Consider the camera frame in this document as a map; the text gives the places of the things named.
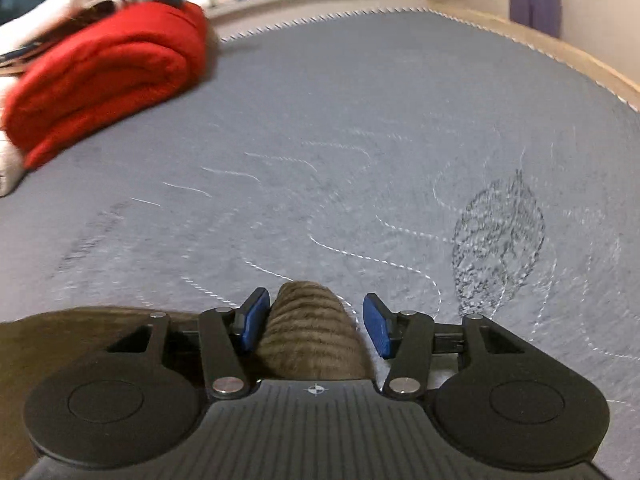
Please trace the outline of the dark olive brown pants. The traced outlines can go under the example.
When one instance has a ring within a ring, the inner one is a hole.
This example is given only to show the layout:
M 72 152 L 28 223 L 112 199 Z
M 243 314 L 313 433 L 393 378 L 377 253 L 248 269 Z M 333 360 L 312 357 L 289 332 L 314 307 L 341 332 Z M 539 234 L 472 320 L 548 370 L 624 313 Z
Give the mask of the dark olive brown pants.
M 21 476 L 47 452 L 85 468 L 128 466 L 192 434 L 218 401 L 204 385 L 201 313 L 82 307 L 3 323 L 2 477 Z M 261 380 L 374 376 L 340 298 L 310 281 L 270 296 L 256 354 Z

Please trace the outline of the red folded blanket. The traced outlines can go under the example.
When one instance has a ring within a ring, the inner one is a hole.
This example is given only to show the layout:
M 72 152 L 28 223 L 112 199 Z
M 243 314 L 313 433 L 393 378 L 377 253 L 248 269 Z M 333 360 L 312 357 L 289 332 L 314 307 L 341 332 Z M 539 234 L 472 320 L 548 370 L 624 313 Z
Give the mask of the red folded blanket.
M 136 3 L 63 40 L 6 97 L 2 130 L 35 170 L 66 148 L 196 86 L 207 66 L 203 10 Z

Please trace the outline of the wooden bed frame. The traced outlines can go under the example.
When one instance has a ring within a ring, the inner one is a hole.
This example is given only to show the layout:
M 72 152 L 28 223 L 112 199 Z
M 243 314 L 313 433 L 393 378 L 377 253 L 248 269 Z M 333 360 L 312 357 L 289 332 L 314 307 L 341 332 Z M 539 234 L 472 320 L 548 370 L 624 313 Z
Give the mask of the wooden bed frame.
M 590 78 L 626 104 L 639 110 L 639 86 L 611 66 L 566 42 L 469 8 L 464 0 L 240 0 L 205 12 L 222 42 L 270 30 L 377 13 L 431 13 L 450 21 L 492 32 L 566 65 Z

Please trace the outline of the purple wall patch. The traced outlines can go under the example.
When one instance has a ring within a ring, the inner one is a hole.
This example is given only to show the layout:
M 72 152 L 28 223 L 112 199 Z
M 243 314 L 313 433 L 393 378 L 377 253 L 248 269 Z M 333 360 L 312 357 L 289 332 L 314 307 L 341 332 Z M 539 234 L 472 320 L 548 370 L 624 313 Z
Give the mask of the purple wall patch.
M 559 38 L 562 30 L 561 0 L 509 0 L 512 22 Z

